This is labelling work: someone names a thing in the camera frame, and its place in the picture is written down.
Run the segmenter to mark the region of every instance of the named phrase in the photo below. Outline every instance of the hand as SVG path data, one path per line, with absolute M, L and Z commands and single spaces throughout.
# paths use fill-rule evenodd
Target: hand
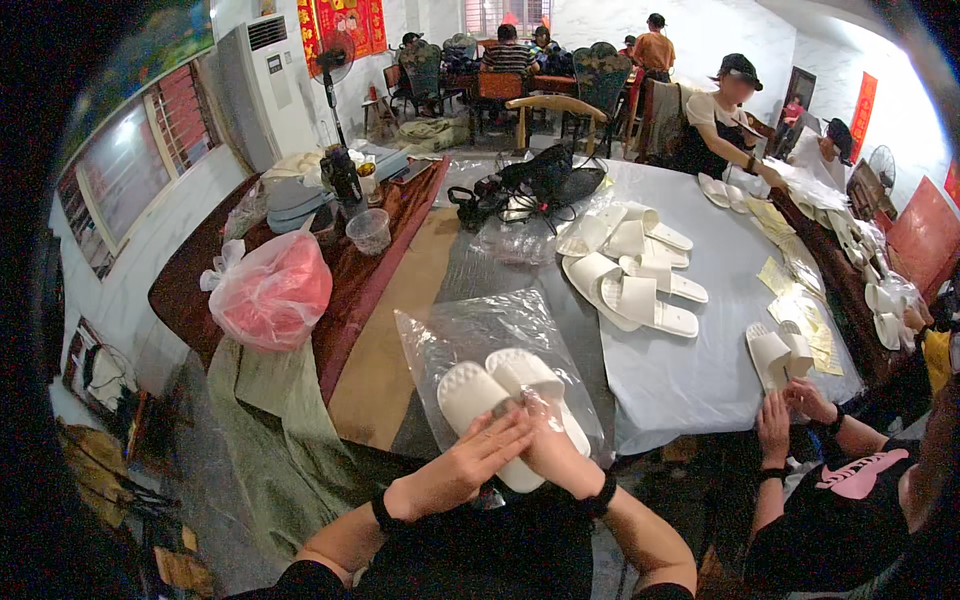
M 783 389 L 787 406 L 811 419 L 829 425 L 837 420 L 837 407 L 820 395 L 820 390 L 809 379 L 794 377 Z
M 534 424 L 524 410 L 491 421 L 489 412 L 477 417 L 447 452 L 395 480 L 383 498 L 390 516 L 412 522 L 472 500 L 481 485 L 533 440 Z
M 762 468 L 783 468 L 790 451 L 790 415 L 776 390 L 763 399 L 756 414 L 756 436 L 763 452 Z
M 756 166 L 756 173 L 763 177 L 763 180 L 766 181 L 770 187 L 778 187 L 784 191 L 786 190 L 786 181 L 783 180 L 780 173 L 777 173 L 777 170 L 773 167 L 758 164 Z
M 535 430 L 533 441 L 520 455 L 527 467 L 578 500 L 600 493 L 603 470 L 577 450 L 561 427 L 552 426 L 563 424 L 557 402 L 532 391 L 524 391 L 522 396 Z

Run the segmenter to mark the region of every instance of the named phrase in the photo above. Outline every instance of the pink plastic bag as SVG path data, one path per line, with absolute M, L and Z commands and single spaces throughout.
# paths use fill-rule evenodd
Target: pink plastic bag
M 241 344 L 262 350 L 293 350 L 310 337 L 333 289 L 330 269 L 316 238 L 291 231 L 244 256 L 243 240 L 230 240 L 215 271 L 200 287 L 210 294 L 213 320 Z

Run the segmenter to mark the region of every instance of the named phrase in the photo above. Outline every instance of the red decoration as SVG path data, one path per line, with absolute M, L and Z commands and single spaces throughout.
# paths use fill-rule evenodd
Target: red decoration
M 316 57 L 324 34 L 342 31 L 353 38 L 353 57 L 386 52 L 387 34 L 381 0 L 297 0 L 303 56 L 310 76 L 318 74 Z
M 860 83 L 860 96 L 856 99 L 856 110 L 853 112 L 853 122 L 850 127 L 850 133 L 853 136 L 853 150 L 850 152 L 850 160 L 853 163 L 856 163 L 860 156 L 860 147 L 863 146 L 863 138 L 867 135 L 870 113 L 874 111 L 875 96 L 876 77 L 864 71 L 863 81 Z

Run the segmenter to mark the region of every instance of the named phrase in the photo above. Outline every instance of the white shirt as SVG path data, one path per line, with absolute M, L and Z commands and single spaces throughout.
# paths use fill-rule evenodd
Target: white shirt
M 809 127 L 804 127 L 800 133 L 800 138 L 794 145 L 790 156 L 787 157 L 793 166 L 810 171 L 822 183 L 845 191 L 847 185 L 847 172 L 840 157 L 835 156 L 833 160 L 827 162 L 824 154 L 820 152 L 820 136 Z

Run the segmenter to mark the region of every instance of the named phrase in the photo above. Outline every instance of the standing air conditioner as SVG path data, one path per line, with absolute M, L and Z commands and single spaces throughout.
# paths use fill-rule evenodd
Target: standing air conditioner
M 284 156 L 318 150 L 294 75 L 298 49 L 282 15 L 243 23 L 217 43 L 229 134 L 258 173 Z M 309 85 L 305 93 L 312 96 Z

